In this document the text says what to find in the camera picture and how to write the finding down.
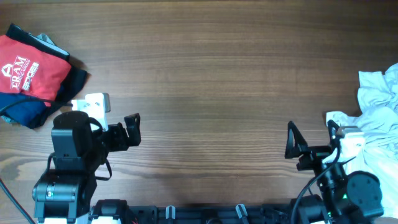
white cloth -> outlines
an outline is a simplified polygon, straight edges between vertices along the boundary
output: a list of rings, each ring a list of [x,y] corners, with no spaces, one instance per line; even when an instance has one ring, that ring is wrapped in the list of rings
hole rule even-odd
[[[332,119],[340,126],[357,126],[363,131],[366,145],[345,165],[345,171],[350,174],[363,170],[376,175],[383,194],[383,216],[398,218],[398,63],[385,75],[359,72],[359,82],[362,115],[350,117],[334,111],[326,114],[326,120]],[[342,145],[341,150],[348,148]]]

blue cloth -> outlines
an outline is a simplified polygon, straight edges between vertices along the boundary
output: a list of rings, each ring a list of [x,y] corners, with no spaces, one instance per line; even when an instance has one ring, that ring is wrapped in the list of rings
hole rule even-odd
[[[23,94],[8,94],[0,93],[0,108],[3,108],[15,101],[31,98]],[[20,103],[9,108],[6,111],[6,116],[17,121],[23,126],[27,126],[33,118],[43,113],[46,106],[42,102],[27,102]]]

red cloth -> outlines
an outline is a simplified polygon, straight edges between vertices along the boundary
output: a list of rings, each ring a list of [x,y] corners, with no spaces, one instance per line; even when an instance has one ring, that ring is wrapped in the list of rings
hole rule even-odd
[[[0,36],[0,92],[54,100],[71,65],[9,37]]]

wood grain surface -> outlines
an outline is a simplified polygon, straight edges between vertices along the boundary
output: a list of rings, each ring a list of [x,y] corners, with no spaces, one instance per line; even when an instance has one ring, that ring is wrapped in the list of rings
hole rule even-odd
[[[284,159],[287,123],[310,145],[327,143],[327,111],[358,113],[358,71],[398,61],[397,9],[384,1],[2,4],[0,34],[12,22],[48,34],[90,73],[77,98],[109,93],[109,123],[141,114],[141,145],[109,155],[114,175],[98,182],[93,203],[260,204],[288,202],[313,175]],[[0,176],[31,215],[60,113],[36,130],[0,122]],[[2,192],[0,223],[25,223]]]

cable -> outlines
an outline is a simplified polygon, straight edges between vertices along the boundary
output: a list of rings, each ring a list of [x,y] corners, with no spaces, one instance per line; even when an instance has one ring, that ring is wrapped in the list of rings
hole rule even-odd
[[[310,192],[310,195],[313,195],[310,187],[308,188],[308,192]]]
[[[25,102],[33,102],[33,101],[51,103],[51,104],[57,105],[57,106],[73,106],[73,104],[71,104],[71,103],[61,103],[61,102],[45,100],[45,99],[40,99],[40,98],[26,98],[23,100],[15,101],[15,102],[3,107],[0,110],[0,116],[3,116],[6,113],[6,110],[8,110],[9,108],[12,108],[15,105],[18,105],[20,103],[25,103]],[[53,155],[54,155],[54,153],[51,153],[47,160],[47,168],[45,170],[45,173],[48,172],[50,169],[51,158],[53,157]],[[30,224],[35,224],[35,221],[33,221],[32,217],[30,217],[30,215],[24,210],[24,208],[22,208],[22,206],[18,203],[18,201],[14,198],[14,196],[12,196],[11,192],[8,190],[8,188],[6,187],[6,185],[4,184],[4,182],[2,181],[1,178],[0,178],[0,187],[2,188],[4,193],[7,195],[7,197],[11,200],[11,202],[15,205],[15,207],[17,207],[17,209],[23,214],[23,216],[26,218],[26,220]]]
[[[297,207],[299,206],[299,203],[302,199],[302,197],[304,196],[304,194],[306,193],[306,191],[317,181],[319,180],[323,175],[325,175],[332,167],[334,167],[337,164],[338,159],[340,158],[340,153],[341,153],[341,148],[340,146],[337,147],[337,156],[335,157],[335,159],[333,160],[333,162],[331,162],[330,167],[326,168],[322,173],[320,173],[318,176],[314,177],[313,179],[311,179],[306,186],[303,188],[303,190],[301,190],[301,192],[299,193],[299,195],[297,196],[297,200],[294,203],[293,209],[292,209],[292,214],[290,216],[290,224],[294,224],[295,223],[295,215],[296,215],[296,210]]]
[[[352,157],[351,159],[349,159],[349,160],[347,160],[347,161],[345,161],[345,162],[343,162],[341,165],[345,165],[345,164],[351,162],[351,161],[352,161],[353,159],[355,159],[355,158],[356,158],[356,156],[355,156],[355,157]]]
[[[40,98],[26,98],[26,99],[23,99],[23,100],[15,101],[15,102],[3,107],[0,110],[0,116],[3,116],[5,114],[5,112],[6,112],[6,110],[8,110],[9,108],[12,108],[15,105],[18,105],[20,103],[35,102],[35,101],[44,102],[44,103],[51,103],[52,105],[56,105],[56,106],[73,106],[73,104],[71,104],[71,103],[62,103],[62,102],[56,102],[56,101],[53,101],[53,100],[45,100],[45,99],[40,99]]]
[[[109,172],[109,177],[95,177],[96,180],[107,181],[107,180],[111,179],[111,177],[112,177],[111,164],[109,164],[109,161],[107,159],[105,159],[105,164],[106,164],[106,168],[108,169],[108,172]]]
[[[35,221],[33,221],[32,217],[30,217],[30,215],[24,210],[24,208],[22,208],[22,206],[18,203],[18,201],[14,198],[14,196],[12,196],[12,194],[10,193],[4,182],[1,180],[1,178],[0,178],[0,187],[2,188],[4,193],[10,198],[10,200],[14,203],[15,207],[17,207],[18,210],[27,219],[27,221],[30,224],[35,224]]]

